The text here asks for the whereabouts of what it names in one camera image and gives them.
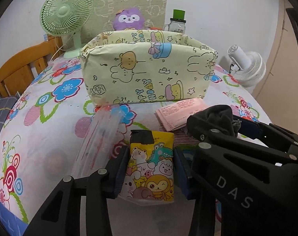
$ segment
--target pink package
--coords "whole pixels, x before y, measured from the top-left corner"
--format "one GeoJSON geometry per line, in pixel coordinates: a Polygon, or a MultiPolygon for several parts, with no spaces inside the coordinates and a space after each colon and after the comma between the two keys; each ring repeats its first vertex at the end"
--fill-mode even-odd
{"type": "Polygon", "coordinates": [[[156,110],[156,114],[167,131],[173,131],[186,126],[187,118],[196,112],[208,108],[201,98],[191,98],[178,101],[156,110]]]}

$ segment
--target transparent plastic bag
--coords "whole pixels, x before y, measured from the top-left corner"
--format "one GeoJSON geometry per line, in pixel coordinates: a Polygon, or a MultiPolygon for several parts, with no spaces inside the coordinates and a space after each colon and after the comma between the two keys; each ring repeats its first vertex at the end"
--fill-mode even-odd
{"type": "Polygon", "coordinates": [[[124,112],[118,105],[101,107],[92,117],[90,127],[72,168],[76,178],[90,176],[104,168],[110,159],[115,136],[124,112]]]}

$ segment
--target green lid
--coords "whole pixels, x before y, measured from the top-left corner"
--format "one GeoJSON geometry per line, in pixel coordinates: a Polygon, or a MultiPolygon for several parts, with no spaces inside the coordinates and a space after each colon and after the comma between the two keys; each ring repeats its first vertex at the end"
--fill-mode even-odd
{"type": "Polygon", "coordinates": [[[173,10],[173,18],[184,20],[185,11],[182,10],[173,10]]]}

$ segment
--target green dinosaur cartoon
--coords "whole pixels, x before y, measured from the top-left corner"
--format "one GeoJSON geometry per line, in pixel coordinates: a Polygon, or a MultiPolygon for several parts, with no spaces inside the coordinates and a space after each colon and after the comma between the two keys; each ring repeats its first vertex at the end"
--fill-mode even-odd
{"type": "Polygon", "coordinates": [[[164,147],[164,143],[160,142],[154,145],[154,150],[152,151],[151,156],[147,160],[147,162],[154,162],[155,165],[158,164],[160,160],[165,158],[172,158],[173,157],[173,150],[167,147],[164,147]]]}

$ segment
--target purple plush toy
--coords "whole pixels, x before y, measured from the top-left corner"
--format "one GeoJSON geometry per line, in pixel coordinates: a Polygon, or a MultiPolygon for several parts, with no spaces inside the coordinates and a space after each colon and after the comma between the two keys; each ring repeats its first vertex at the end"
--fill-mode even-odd
{"type": "Polygon", "coordinates": [[[144,29],[145,19],[137,8],[125,9],[116,14],[113,22],[114,30],[144,29]]]}

